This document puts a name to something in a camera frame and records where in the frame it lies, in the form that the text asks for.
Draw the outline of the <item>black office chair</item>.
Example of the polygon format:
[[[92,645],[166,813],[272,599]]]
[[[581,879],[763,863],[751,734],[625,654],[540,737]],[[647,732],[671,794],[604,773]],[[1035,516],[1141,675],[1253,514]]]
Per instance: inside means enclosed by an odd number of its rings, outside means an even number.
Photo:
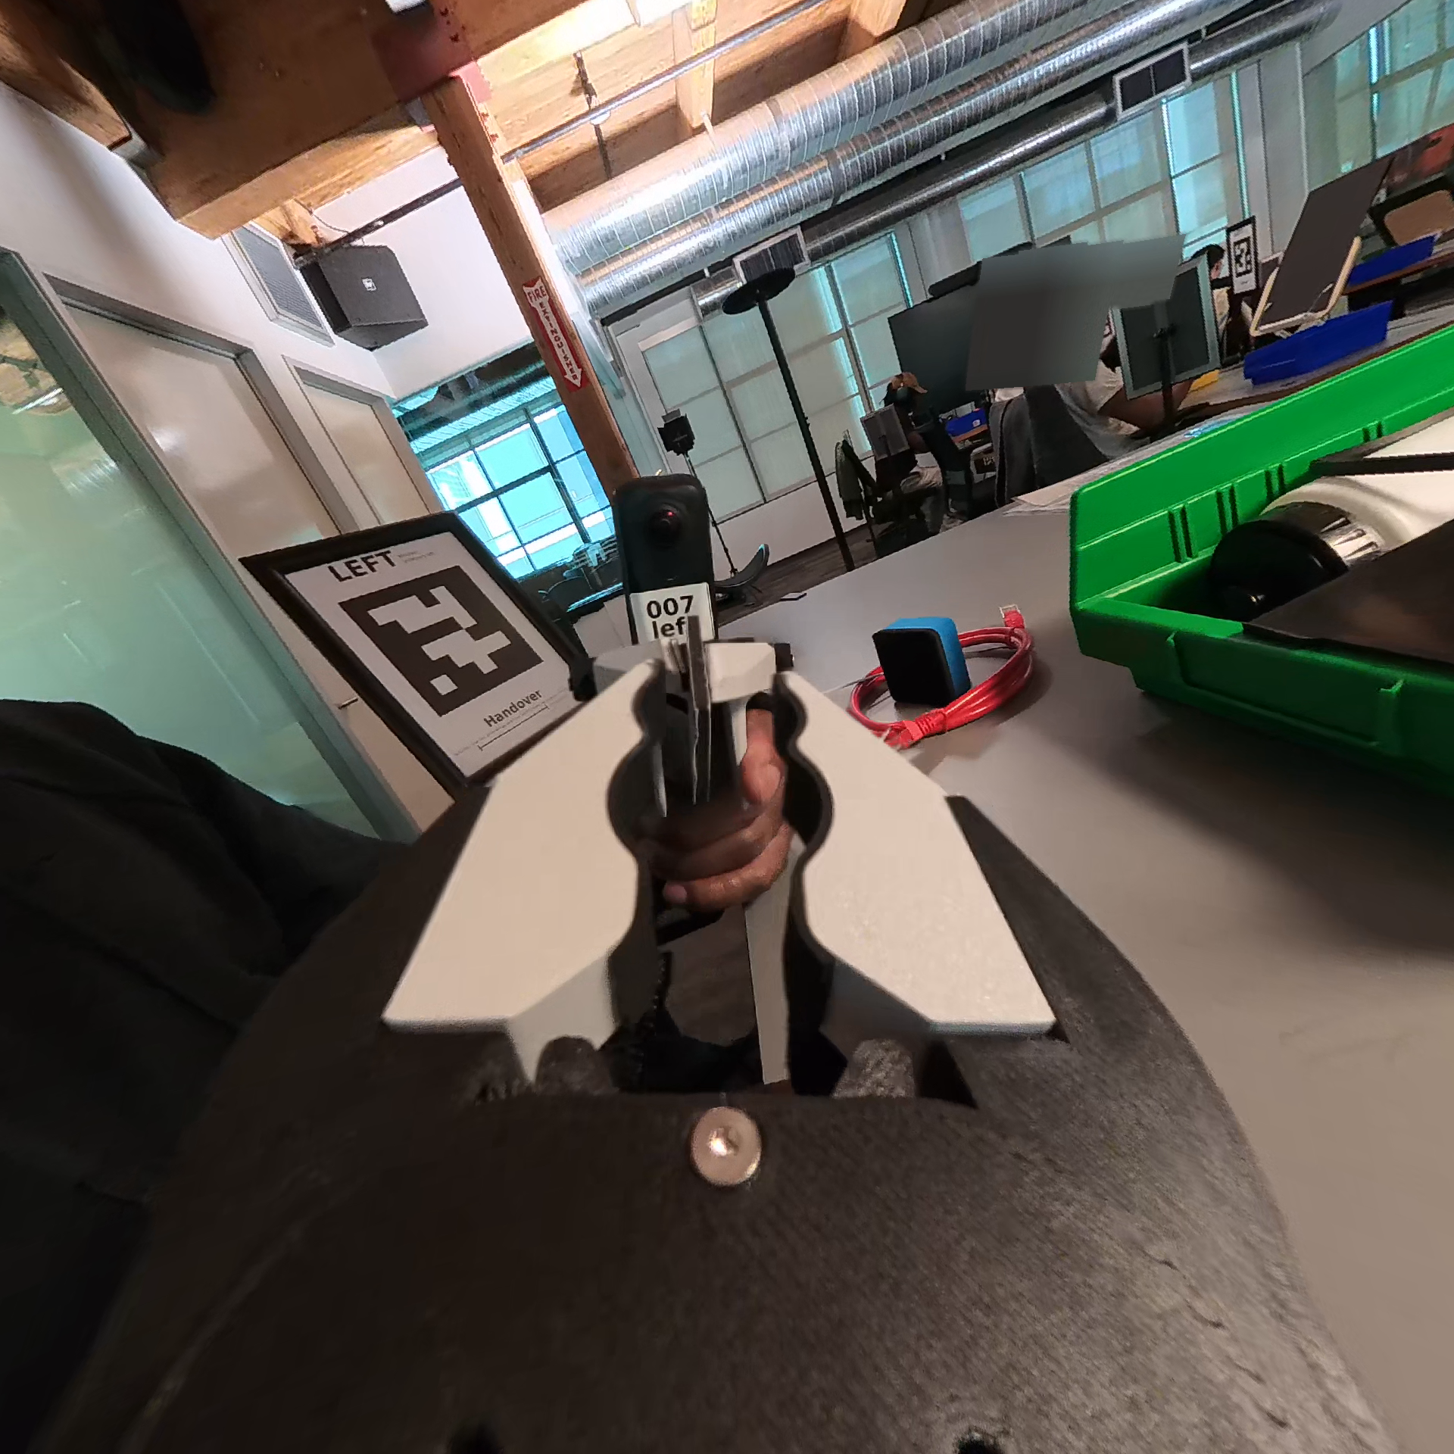
[[[869,469],[848,436],[834,448],[834,477],[848,517],[864,521],[876,557],[940,533],[947,496],[933,457],[874,460]]]

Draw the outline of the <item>silver ventilation duct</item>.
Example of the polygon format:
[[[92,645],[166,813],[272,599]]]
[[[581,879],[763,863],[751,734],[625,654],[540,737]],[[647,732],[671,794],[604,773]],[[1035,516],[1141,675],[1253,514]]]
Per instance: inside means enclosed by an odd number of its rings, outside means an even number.
[[[736,282],[732,259],[793,226],[805,230],[805,259],[822,261],[903,218],[1025,168],[1118,117],[1104,79],[990,133],[964,140],[898,175],[867,180],[867,161],[817,157],[729,204],[594,266],[578,284],[590,315],[607,316],[715,268]]]
[[[549,211],[594,310],[710,266],[955,138],[1276,3],[959,3]]]

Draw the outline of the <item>blue plastic bin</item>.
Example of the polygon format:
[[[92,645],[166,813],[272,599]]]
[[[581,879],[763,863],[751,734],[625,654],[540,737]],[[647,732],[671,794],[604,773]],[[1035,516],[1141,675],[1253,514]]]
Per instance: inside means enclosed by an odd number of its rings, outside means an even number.
[[[1276,384],[1379,348],[1392,311],[1393,301],[1385,299],[1257,348],[1244,356],[1243,375],[1251,386]]]

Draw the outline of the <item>air vent grille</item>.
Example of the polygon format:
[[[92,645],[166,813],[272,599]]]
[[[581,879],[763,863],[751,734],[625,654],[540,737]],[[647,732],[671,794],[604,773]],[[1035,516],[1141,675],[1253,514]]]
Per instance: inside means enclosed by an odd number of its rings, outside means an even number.
[[[1115,110],[1120,121],[1139,116],[1154,102],[1184,91],[1191,81],[1189,45],[1163,48],[1113,74]]]
[[[808,265],[806,237],[801,226],[779,233],[734,254],[732,268],[742,285],[775,273],[796,273]]]

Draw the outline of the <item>small monitor on stand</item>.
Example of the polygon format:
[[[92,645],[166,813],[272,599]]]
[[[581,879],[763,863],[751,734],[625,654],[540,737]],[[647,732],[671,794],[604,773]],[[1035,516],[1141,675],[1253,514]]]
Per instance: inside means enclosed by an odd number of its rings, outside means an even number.
[[[1109,313],[1128,398],[1167,394],[1222,367],[1222,339],[1206,256],[1175,271],[1168,299]]]

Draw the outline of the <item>black flat sheet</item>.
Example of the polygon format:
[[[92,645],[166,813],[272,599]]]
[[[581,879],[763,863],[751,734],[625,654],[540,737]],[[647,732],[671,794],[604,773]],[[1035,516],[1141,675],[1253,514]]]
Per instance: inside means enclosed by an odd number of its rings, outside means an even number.
[[[1263,612],[1246,630],[1291,645],[1452,666],[1452,521]]]

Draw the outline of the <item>black framed marker sign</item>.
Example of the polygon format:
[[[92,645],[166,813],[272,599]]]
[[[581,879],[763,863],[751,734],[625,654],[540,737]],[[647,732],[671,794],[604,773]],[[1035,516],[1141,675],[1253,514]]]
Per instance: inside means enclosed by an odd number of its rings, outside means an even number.
[[[453,514],[240,564],[453,798],[523,754],[588,687],[576,635]]]

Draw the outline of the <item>person's left hand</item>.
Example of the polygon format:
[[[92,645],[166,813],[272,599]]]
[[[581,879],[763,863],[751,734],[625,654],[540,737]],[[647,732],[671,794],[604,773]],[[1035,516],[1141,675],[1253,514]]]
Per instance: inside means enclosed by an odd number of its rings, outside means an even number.
[[[646,827],[646,863],[666,907],[715,914],[772,888],[793,837],[786,772],[772,735],[758,732],[741,758],[736,787]]]

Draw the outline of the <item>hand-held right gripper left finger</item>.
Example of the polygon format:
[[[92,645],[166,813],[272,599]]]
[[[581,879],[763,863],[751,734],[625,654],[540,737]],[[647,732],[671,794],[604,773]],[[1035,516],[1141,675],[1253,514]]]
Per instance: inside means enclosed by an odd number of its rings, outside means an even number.
[[[493,780],[386,1026],[500,1031],[533,1076],[554,1040],[600,1047],[649,1012],[661,952],[637,829],[658,803],[663,676],[630,666]]]

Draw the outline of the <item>black floor lamp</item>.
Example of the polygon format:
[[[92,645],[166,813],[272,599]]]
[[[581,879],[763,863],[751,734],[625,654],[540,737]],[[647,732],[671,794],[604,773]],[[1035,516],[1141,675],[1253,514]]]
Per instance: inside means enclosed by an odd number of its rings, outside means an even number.
[[[722,301],[720,310],[725,315],[746,315],[748,311],[756,311],[760,316],[763,329],[768,337],[768,346],[775,361],[775,368],[779,372],[779,379],[787,393],[787,403],[800,432],[801,443],[805,446],[805,453],[812,465],[812,476],[817,483],[820,500],[824,503],[824,510],[829,519],[831,535],[836,541],[838,554],[841,557],[843,569],[846,573],[857,567],[855,557],[851,554],[848,536],[843,529],[843,519],[836,502],[832,500],[831,486],[827,483],[827,474],[824,471],[824,462],[820,453],[815,446],[812,427],[808,424],[806,410],[801,401],[801,394],[794,384],[794,375],[791,372],[787,361],[787,351],[782,344],[779,330],[775,327],[775,318],[772,315],[770,304],[775,297],[784,294],[791,282],[794,280],[794,265],[774,266],[767,270],[758,270],[755,275],[739,282],[739,285]]]

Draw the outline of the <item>blue black eraser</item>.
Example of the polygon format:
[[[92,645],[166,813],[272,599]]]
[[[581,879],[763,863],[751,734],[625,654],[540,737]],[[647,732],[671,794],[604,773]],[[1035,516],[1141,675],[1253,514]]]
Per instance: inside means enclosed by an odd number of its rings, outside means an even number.
[[[874,631],[886,694],[895,702],[943,708],[966,696],[971,675],[950,616],[909,616]]]

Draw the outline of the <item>tilted black board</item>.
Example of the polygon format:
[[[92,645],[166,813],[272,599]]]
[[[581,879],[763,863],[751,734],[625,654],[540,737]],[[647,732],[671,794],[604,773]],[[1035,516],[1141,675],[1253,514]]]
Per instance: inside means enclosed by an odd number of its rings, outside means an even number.
[[[1383,155],[1308,192],[1291,242],[1263,285],[1250,323],[1253,339],[1324,322],[1336,306],[1359,249],[1359,228],[1393,157]]]

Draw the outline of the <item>white roll black cap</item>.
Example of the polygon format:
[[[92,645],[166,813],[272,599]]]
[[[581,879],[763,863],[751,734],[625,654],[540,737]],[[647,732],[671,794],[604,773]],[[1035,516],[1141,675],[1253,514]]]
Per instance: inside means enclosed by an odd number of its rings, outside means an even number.
[[[1246,623],[1390,555],[1452,517],[1450,457],[1440,467],[1317,476],[1231,529],[1212,554],[1208,595]]]

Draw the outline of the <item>green plastic bin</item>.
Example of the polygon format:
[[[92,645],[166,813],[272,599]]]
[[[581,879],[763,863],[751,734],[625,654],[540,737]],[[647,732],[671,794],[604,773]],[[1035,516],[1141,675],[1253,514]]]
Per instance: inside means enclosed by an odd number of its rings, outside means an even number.
[[[1068,607],[1087,657],[1156,697],[1450,796],[1450,666],[1276,644],[1212,602],[1213,548],[1310,477],[1450,408],[1450,327],[1083,484],[1068,507]]]

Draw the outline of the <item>large dark monitor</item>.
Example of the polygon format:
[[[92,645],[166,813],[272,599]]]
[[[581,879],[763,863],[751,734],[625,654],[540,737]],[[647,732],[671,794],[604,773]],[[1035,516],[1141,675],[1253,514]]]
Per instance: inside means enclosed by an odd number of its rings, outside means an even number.
[[[919,408],[936,417],[952,413],[971,398],[966,384],[969,330],[976,308],[974,287],[983,263],[931,284],[926,301],[888,318],[900,374],[921,386]]]

